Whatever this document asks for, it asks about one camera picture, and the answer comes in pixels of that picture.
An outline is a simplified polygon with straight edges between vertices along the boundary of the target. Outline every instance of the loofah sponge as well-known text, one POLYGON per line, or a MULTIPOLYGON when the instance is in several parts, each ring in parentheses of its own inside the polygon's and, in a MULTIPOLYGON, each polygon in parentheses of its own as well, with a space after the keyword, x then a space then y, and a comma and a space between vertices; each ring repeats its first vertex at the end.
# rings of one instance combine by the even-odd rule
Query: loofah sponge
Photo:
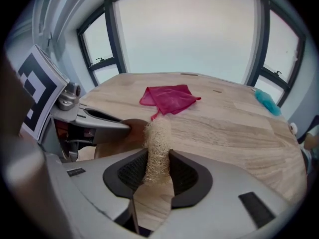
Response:
POLYGON ((144 147, 149 149, 144 182, 147 185, 165 185, 169 182, 170 122, 157 117, 145 128, 144 147))
POLYGON ((280 108, 275 104, 274 100, 269 94, 262 90, 256 89, 255 96, 273 115, 279 116, 281 114, 280 108))

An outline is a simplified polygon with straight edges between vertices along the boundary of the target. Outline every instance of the teal fluffy object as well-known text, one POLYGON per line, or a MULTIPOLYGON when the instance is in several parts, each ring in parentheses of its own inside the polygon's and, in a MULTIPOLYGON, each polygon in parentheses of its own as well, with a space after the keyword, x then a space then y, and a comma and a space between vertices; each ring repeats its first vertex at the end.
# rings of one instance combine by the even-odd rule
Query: teal fluffy object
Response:
POLYGON ((275 104, 274 100, 269 94, 257 89, 255 96, 257 100, 262 103, 273 115, 279 116, 281 114, 280 108, 275 104))

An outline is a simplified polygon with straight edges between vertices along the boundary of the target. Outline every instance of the table surface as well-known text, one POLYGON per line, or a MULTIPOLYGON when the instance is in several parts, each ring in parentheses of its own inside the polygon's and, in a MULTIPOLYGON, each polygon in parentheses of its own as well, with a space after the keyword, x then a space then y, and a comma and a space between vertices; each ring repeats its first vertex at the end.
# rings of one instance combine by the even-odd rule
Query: table surface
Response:
MULTIPOLYGON (((156 107, 139 104, 146 87, 187 84, 202 97, 188 109, 168 114, 175 150, 240 166, 290 203, 306 192, 304 161, 283 116, 273 116, 255 98, 252 87, 203 75, 181 73, 120 74, 102 83, 81 103, 121 119, 151 121, 156 107)), ((156 229, 170 212, 173 188, 141 186, 134 195, 139 225, 156 229)))

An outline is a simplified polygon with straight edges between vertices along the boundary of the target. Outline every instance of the window frame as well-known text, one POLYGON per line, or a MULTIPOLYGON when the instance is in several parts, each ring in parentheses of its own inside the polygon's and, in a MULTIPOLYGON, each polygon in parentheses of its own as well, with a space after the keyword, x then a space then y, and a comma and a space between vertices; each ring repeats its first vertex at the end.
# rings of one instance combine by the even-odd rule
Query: window frame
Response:
MULTIPOLYGON (((97 8, 81 25, 77 30, 80 48, 82 51, 83 58, 85 60, 86 66, 90 73, 90 76, 94 82, 94 85, 97 86, 97 81, 93 74, 94 70, 100 69, 102 67, 116 64, 119 70, 119 73, 127 72, 125 68, 125 63, 123 59, 123 53, 121 49, 120 39, 118 30, 116 27, 116 19, 113 8, 113 3, 118 0, 105 0, 104 3, 97 8), (89 56, 86 52, 84 40, 82 34, 84 31, 93 23, 101 14, 105 13, 106 18, 106 27, 108 31, 110 46, 113 53, 113 58, 104 60, 95 65, 90 65, 89 56)), ((287 99, 295 81, 298 76, 302 59, 304 56, 306 36, 300 30, 300 28, 294 23, 294 21, 281 9, 275 2, 272 0, 258 0, 258 26, 257 26, 257 41, 255 45, 253 61, 251 64, 250 74, 247 77, 246 85, 255 86, 258 80, 258 77, 261 75, 268 80, 272 81, 280 88, 284 90, 281 98, 278 101, 278 106, 281 107, 285 100, 287 99), (294 64, 292 69, 289 81, 286 83, 281 79, 276 73, 271 72, 264 67, 268 43, 269 43, 269 34, 270 34, 270 11, 276 13, 297 35, 299 38, 297 45, 297 61, 294 64)))

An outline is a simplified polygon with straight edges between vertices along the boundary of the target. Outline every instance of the pink cloth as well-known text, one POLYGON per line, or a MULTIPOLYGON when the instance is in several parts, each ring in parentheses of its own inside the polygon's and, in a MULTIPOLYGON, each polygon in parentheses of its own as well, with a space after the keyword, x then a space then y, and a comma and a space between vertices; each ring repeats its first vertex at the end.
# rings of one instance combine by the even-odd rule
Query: pink cloth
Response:
POLYGON ((151 120, 154 120, 159 112, 163 115, 168 113, 177 114, 200 99, 200 97, 194 97, 189 91, 188 86, 183 84, 147 87, 140 100, 140 104, 144 106, 157 106, 158 112, 151 116, 151 120))

